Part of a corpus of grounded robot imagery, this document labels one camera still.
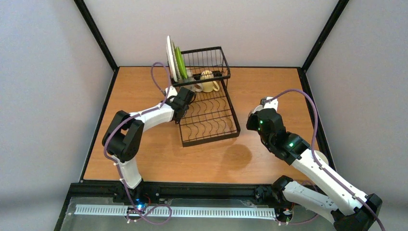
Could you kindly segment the black wire dish rack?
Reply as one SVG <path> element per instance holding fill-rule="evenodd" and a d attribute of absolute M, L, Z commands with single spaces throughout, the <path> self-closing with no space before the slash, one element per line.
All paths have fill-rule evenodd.
<path fill-rule="evenodd" d="M 230 67 L 222 48 L 200 48 L 182 51 L 181 54 L 195 81 L 185 83 L 182 79 L 176 83 L 172 79 L 176 89 L 205 82 L 200 80 L 204 70 L 212 71 L 220 86 L 219 91 L 196 93 L 195 100 L 179 123 L 182 145 L 189 147 L 238 137 L 241 128 L 227 90 Z"/>

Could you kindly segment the woven bamboo tray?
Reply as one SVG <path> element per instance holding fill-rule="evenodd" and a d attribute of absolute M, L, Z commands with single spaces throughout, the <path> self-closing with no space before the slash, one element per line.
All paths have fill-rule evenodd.
<path fill-rule="evenodd" d="M 178 63 L 177 63 L 176 47 L 175 47 L 174 41 L 172 39 L 170 40 L 170 44 L 171 44 L 171 49 L 172 49 L 172 53 L 173 53 L 173 59 L 174 59 L 174 64 L 175 64 L 176 75 L 178 77 L 178 82 L 180 82 L 180 81 L 182 81 L 182 75 L 180 73 L 179 66 L 178 66 Z"/>

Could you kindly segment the green plate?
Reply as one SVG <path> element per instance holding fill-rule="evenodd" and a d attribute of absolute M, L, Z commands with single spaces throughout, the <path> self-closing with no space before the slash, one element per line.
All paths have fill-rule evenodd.
<path fill-rule="evenodd" d="M 186 70 L 184 59 L 182 57 L 181 50 L 179 47 L 176 47 L 176 57 L 177 57 L 177 63 L 178 63 L 182 78 L 187 79 L 188 78 L 187 70 Z"/>

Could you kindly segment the yellow handled white mug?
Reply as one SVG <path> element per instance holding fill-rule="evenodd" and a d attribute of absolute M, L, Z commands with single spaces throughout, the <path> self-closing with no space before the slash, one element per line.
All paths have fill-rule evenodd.
<path fill-rule="evenodd" d="M 209 93 L 212 91 L 219 91 L 220 86 L 217 81 L 213 80 L 215 77 L 214 73 L 210 70 L 204 70 L 201 73 L 200 80 L 207 80 L 206 82 L 202 83 L 202 91 L 205 93 Z"/>

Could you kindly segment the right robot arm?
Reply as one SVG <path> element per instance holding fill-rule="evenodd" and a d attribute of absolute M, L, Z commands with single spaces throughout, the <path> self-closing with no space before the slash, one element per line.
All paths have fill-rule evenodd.
<path fill-rule="evenodd" d="M 308 142 L 286 130 L 274 108 L 258 106 L 249 114 L 246 128 L 256 131 L 269 152 L 308 176 L 323 191 L 309 190 L 282 176 L 276 184 L 285 200 L 324 217 L 337 231 L 367 231 L 378 220 L 381 198 L 374 193 L 367 195 L 330 168 Z"/>

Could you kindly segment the blue striped white plate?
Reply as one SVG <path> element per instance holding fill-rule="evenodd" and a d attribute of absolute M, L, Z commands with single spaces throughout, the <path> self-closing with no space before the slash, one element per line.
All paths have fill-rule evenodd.
<path fill-rule="evenodd" d="M 173 78 L 174 82 L 177 83 L 178 76 L 177 76 L 176 67 L 174 63 L 174 56 L 173 56 L 173 51 L 172 51 L 172 46 L 171 46 L 171 38 L 169 35 L 166 38 L 166 53 L 167 53 L 167 61 L 168 61 L 171 77 Z"/>

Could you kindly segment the white bowl with dark base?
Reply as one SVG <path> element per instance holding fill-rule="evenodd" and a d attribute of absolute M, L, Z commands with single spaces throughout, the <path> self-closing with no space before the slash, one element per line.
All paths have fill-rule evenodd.
<path fill-rule="evenodd" d="M 329 161 L 323 152 L 315 150 L 315 155 L 318 156 L 319 161 L 323 161 L 327 165 L 329 164 Z"/>

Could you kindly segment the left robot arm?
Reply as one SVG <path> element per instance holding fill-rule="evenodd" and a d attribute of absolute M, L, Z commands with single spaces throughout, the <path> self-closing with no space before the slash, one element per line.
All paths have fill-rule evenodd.
<path fill-rule="evenodd" d="M 187 88 L 176 90 L 166 88 L 166 95 L 159 104 L 139 111 L 127 113 L 118 111 L 109 125 L 103 139 L 103 154 L 113 161 L 120 181 L 130 189 L 141 182 L 136 154 L 144 132 L 162 123 L 179 123 L 195 99 L 195 93 Z"/>

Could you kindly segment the tall seashell mug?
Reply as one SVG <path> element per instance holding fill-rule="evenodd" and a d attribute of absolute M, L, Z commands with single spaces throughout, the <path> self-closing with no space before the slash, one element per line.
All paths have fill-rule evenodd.
<path fill-rule="evenodd" d="M 185 83 L 192 83 L 195 81 L 195 78 L 193 77 L 193 73 L 189 68 L 186 68 L 186 73 L 187 73 L 187 78 L 184 79 Z M 189 84 L 186 86 L 189 90 L 193 92 L 203 92 L 203 85 L 202 83 L 194 83 L 194 84 Z"/>

